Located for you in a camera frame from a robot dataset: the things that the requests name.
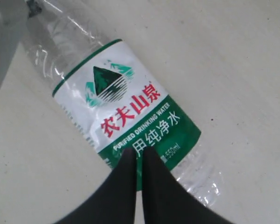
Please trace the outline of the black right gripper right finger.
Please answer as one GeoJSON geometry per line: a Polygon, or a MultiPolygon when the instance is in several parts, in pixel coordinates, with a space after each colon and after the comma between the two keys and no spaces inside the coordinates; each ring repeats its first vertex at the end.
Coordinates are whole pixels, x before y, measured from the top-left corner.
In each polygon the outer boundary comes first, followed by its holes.
{"type": "Polygon", "coordinates": [[[142,156],[142,203],[146,224],[230,224],[205,207],[170,173],[154,147],[142,156]]]}

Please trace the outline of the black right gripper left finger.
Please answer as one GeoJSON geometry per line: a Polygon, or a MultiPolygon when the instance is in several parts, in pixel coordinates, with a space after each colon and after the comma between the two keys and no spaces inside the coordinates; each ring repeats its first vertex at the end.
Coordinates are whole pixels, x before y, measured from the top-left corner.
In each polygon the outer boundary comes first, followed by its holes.
{"type": "Polygon", "coordinates": [[[57,224],[133,224],[137,188],[137,159],[125,149],[118,164],[100,187],[57,224]]]}

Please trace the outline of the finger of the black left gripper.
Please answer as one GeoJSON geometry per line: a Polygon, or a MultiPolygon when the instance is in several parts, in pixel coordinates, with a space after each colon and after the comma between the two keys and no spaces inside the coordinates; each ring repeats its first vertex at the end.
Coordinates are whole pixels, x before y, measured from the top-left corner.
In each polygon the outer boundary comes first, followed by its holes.
{"type": "Polygon", "coordinates": [[[23,36],[27,20],[41,11],[36,0],[0,0],[0,88],[23,36]]]}

